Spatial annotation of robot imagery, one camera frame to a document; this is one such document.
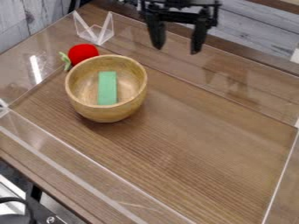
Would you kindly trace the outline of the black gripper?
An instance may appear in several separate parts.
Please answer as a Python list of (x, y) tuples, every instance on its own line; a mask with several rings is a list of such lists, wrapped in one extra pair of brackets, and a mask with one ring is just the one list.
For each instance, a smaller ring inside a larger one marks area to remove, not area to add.
[(153, 47), (160, 50), (164, 46), (164, 22), (191, 24), (191, 54), (199, 53), (208, 30), (219, 23), (220, 6), (220, 0), (139, 0)]

